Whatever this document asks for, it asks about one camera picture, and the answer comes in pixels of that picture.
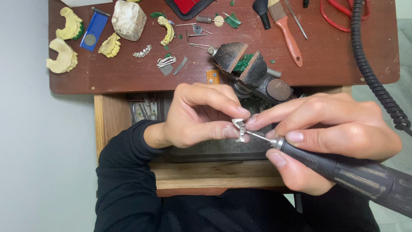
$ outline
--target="red pliers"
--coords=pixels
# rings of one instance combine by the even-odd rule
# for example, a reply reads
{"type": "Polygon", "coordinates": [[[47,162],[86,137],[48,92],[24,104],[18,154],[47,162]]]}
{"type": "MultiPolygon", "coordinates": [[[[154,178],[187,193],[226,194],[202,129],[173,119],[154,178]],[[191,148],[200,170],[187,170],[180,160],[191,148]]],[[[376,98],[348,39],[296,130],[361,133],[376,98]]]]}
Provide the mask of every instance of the red pliers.
{"type": "MultiPolygon", "coordinates": [[[[323,18],[334,28],[337,28],[344,32],[350,32],[350,28],[343,27],[334,21],[332,21],[328,16],[326,16],[325,12],[323,11],[323,1],[321,0],[321,14],[323,18]]],[[[338,9],[340,12],[346,14],[349,18],[352,16],[352,9],[353,9],[353,0],[348,0],[349,8],[344,7],[342,4],[338,3],[336,0],[327,0],[329,4],[331,4],[334,8],[338,9]]],[[[365,2],[365,14],[361,17],[361,20],[365,20],[370,16],[370,2],[369,0],[364,0],[365,2]]]]}

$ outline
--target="black coiled cable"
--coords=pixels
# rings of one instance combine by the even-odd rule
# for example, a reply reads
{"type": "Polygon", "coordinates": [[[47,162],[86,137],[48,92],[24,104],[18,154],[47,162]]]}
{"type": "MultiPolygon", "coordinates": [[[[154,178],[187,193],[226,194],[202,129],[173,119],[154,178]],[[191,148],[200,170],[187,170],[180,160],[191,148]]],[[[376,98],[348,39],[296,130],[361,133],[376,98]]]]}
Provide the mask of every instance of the black coiled cable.
{"type": "Polygon", "coordinates": [[[378,80],[372,68],[370,67],[365,53],[363,52],[363,46],[361,41],[361,16],[363,9],[363,0],[355,0],[353,3],[353,11],[351,18],[351,38],[353,54],[355,56],[356,64],[366,84],[381,102],[382,106],[391,115],[393,122],[395,123],[395,129],[404,130],[410,136],[412,136],[411,122],[408,120],[408,116],[403,112],[395,100],[391,97],[388,91],[383,87],[382,83],[378,80]]]}

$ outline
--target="brown wooden tabletop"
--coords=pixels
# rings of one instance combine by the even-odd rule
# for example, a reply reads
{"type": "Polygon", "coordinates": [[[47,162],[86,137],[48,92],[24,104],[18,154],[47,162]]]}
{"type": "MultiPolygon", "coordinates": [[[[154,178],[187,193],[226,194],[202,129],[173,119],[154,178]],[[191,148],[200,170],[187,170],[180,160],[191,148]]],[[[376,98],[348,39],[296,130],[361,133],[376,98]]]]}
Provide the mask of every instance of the brown wooden tabletop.
{"type": "MultiPolygon", "coordinates": [[[[319,0],[312,0],[309,7],[302,8],[301,0],[291,0],[290,4],[299,18],[309,40],[306,41],[293,20],[286,6],[283,7],[289,16],[289,29],[302,53],[303,67],[299,68],[286,47],[281,30],[273,23],[272,28],[265,31],[258,15],[252,9],[252,0],[236,1],[234,6],[229,1],[218,1],[210,4],[199,15],[215,16],[222,12],[235,12],[242,22],[238,29],[224,24],[200,24],[205,30],[213,33],[202,37],[190,38],[190,43],[198,43],[219,47],[223,43],[243,42],[249,44],[246,53],[262,53],[271,69],[282,72],[282,80],[291,86],[332,86],[364,84],[353,59],[350,44],[350,33],[341,32],[330,26],[319,12],[319,0]]],[[[113,14],[115,3],[95,5],[96,8],[113,14]]],[[[191,26],[174,27],[177,37],[169,44],[166,51],[160,41],[166,35],[164,26],[157,23],[149,15],[153,12],[166,11],[169,20],[175,24],[193,23],[195,19],[180,20],[162,0],[143,0],[139,3],[147,16],[141,38],[129,41],[121,38],[120,51],[114,58],[98,54],[100,45],[113,32],[111,17],[109,18],[93,52],[80,48],[80,39],[66,40],[78,53],[78,64],[70,72],[56,74],[50,71],[50,89],[59,94],[94,94],[174,90],[180,83],[206,82],[206,71],[216,69],[212,58],[206,50],[190,47],[186,42],[185,31],[193,32],[191,26]],[[151,44],[153,49],[144,58],[135,58],[132,53],[142,51],[151,44]],[[174,69],[183,58],[187,63],[176,75],[164,76],[157,69],[158,58],[171,52],[177,58],[174,69]]],[[[49,40],[56,37],[57,28],[64,28],[65,18],[60,16],[60,9],[65,5],[60,0],[49,0],[49,40]]],[[[74,7],[74,13],[83,20],[85,28],[93,16],[92,6],[74,7]]],[[[399,79],[399,51],[396,27],[394,0],[371,1],[371,16],[362,22],[362,41],[366,56],[377,77],[384,84],[399,79]]],[[[349,26],[349,18],[325,3],[326,13],[337,23],[349,26]]],[[[55,59],[57,52],[49,50],[50,58],[55,59]]]]}

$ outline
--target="black sweater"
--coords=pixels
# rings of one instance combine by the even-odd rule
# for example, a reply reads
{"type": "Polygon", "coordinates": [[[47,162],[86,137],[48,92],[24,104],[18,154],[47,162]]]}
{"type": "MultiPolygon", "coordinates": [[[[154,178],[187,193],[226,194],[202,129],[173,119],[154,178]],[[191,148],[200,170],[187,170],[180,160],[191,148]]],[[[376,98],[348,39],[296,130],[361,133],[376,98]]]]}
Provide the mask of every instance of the black sweater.
{"type": "Polygon", "coordinates": [[[148,162],[166,149],[153,149],[143,139],[144,130],[154,123],[136,123],[101,152],[95,232],[379,230],[368,201],[338,188],[324,194],[325,199],[303,194],[303,214],[282,194],[262,189],[159,198],[148,162]]]}

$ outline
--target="person's left hand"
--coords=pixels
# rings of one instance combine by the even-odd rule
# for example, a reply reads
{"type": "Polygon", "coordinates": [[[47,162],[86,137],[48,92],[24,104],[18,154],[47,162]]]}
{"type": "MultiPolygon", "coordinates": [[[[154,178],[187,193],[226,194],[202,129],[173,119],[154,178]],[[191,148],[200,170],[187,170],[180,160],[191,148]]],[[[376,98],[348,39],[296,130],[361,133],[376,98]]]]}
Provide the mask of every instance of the person's left hand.
{"type": "MultiPolygon", "coordinates": [[[[206,140],[236,139],[239,130],[231,118],[249,116],[228,85],[180,84],[166,122],[148,126],[143,136],[153,148],[186,148],[206,140]]],[[[249,137],[245,136],[245,140],[248,142],[249,137]]]]}

